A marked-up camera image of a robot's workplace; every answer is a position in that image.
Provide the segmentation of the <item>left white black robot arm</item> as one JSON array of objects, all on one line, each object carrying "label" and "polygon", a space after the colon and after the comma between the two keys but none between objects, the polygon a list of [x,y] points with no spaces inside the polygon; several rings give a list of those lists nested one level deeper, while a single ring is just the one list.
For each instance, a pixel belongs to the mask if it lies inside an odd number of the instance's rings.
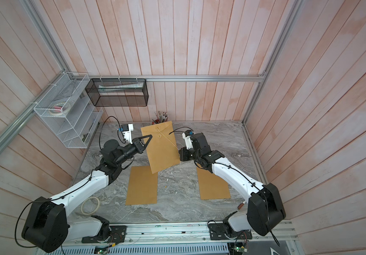
[{"label": "left white black robot arm", "polygon": [[72,222],[68,216],[94,193],[113,183],[124,170],[123,163],[142,154],[152,138],[137,137],[125,146],[114,139],[104,143],[100,164],[87,177],[59,194],[39,197],[26,206],[29,212],[21,237],[44,252],[53,252],[64,242],[81,238],[107,242],[112,234],[108,220],[94,215],[90,220]]}]

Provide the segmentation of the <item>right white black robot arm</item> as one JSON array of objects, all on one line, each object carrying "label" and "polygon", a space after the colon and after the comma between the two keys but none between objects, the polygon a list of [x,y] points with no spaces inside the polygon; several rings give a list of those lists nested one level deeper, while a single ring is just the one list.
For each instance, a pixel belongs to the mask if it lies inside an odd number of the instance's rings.
[{"label": "right white black robot arm", "polygon": [[263,184],[248,176],[234,166],[218,150],[212,150],[203,133],[186,130],[182,137],[185,146],[179,149],[182,162],[193,161],[195,165],[222,178],[244,199],[247,209],[238,209],[224,219],[228,231],[242,232],[253,230],[258,235],[272,233],[286,217],[278,188],[272,184]]}]

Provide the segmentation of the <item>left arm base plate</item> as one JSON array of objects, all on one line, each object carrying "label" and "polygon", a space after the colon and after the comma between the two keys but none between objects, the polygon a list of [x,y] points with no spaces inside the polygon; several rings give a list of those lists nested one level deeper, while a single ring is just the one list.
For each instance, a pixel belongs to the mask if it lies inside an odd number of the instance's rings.
[{"label": "left arm base plate", "polygon": [[96,236],[82,238],[81,243],[123,243],[126,230],[125,225],[105,226]]}]

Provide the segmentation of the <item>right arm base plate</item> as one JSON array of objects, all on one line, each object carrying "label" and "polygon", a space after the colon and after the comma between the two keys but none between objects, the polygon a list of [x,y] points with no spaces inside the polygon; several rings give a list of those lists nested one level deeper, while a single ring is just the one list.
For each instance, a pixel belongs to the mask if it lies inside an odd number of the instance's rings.
[{"label": "right arm base plate", "polygon": [[207,228],[209,230],[209,235],[211,240],[251,240],[252,233],[249,230],[235,232],[226,223],[217,223],[216,221],[207,222]]}]

